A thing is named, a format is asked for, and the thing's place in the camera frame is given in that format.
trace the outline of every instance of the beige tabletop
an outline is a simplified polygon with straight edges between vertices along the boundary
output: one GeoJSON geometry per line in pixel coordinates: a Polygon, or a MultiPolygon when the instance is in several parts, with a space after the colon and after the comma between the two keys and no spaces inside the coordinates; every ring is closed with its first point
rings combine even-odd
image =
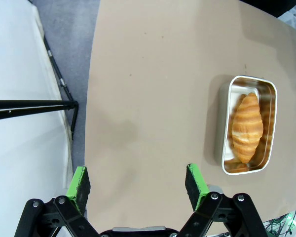
{"type": "Polygon", "coordinates": [[[236,0],[102,0],[85,143],[99,232],[180,230],[192,214],[189,162],[227,196],[248,193],[263,221],[296,209],[296,30],[236,0]],[[269,165],[229,176],[215,134],[219,87],[236,75],[272,81],[278,110],[269,165]]]}

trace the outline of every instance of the golden brown croissant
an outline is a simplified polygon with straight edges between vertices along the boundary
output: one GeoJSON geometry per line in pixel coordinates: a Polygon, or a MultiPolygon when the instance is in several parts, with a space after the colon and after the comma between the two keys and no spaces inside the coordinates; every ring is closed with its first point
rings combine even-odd
{"type": "Polygon", "coordinates": [[[231,129],[234,154],[243,163],[248,163],[256,152],[263,134],[263,123],[258,98],[248,94],[239,105],[231,129]]]}

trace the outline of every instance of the silver baking pan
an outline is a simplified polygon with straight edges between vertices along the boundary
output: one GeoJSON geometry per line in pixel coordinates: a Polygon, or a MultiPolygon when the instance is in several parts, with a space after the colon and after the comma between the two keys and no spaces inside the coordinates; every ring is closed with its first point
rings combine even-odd
{"type": "Polygon", "coordinates": [[[263,170],[270,161],[275,131],[277,91],[270,81],[236,76],[230,83],[220,88],[220,103],[215,146],[215,157],[226,174],[247,174],[263,170]],[[231,136],[232,118],[242,99],[249,93],[255,93],[259,100],[263,121],[263,135],[256,153],[247,164],[240,163],[233,154],[231,136]]]}

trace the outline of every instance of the green pad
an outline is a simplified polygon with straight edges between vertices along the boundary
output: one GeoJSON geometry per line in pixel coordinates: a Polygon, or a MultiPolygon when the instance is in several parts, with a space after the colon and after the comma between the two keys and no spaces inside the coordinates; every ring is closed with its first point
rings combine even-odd
{"type": "Polygon", "coordinates": [[[201,204],[201,199],[209,193],[203,175],[196,164],[191,163],[186,167],[185,188],[193,210],[196,211],[201,204]]]}
{"type": "Polygon", "coordinates": [[[66,196],[75,203],[78,211],[83,215],[91,190],[87,167],[78,166],[66,196]]]}

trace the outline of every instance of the white backdrop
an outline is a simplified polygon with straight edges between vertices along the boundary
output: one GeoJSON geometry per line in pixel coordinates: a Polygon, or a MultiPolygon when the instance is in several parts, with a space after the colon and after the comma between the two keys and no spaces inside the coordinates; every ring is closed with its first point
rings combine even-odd
{"type": "MultiPolygon", "coordinates": [[[[35,6],[0,0],[0,100],[60,100],[35,6]]],[[[27,200],[66,193],[72,178],[64,112],[0,120],[0,237],[14,236],[27,200]]]]}

